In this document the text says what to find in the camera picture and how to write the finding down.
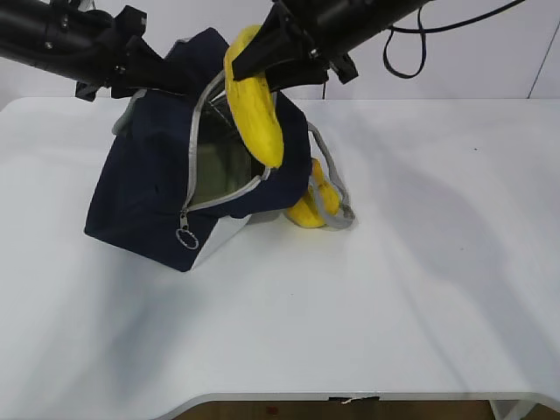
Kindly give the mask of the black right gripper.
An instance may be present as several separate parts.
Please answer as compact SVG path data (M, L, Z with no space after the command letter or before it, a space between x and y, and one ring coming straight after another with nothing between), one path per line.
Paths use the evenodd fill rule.
M357 1L275 1L262 26L233 60L235 81L264 75L271 92L322 85L327 72L343 84L358 76L348 51Z

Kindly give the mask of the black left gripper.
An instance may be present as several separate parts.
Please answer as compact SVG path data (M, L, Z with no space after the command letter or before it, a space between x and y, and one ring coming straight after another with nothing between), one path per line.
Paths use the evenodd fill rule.
M189 39L178 39L161 57L142 38L147 14L125 5L112 17L91 4L85 16L102 28L94 39L94 62L101 68L101 81L78 81L75 96L92 102L100 88L109 88L113 99L131 97L141 89L171 95L193 95L201 90L202 72L189 56Z

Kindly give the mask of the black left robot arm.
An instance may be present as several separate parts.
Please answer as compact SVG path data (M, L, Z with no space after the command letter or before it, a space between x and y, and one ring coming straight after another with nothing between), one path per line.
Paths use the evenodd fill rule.
M156 53L146 27L146 13L129 5L112 16L90 1L3 1L1 56L74 81L87 102L102 88L113 99L141 89L195 96L194 70Z

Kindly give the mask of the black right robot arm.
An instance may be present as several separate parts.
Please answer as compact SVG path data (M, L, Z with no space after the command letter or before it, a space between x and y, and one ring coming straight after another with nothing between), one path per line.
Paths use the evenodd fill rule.
M235 81L263 76L272 92L322 85L327 72L343 84L358 77L349 53L425 1L274 1L260 29L233 60Z

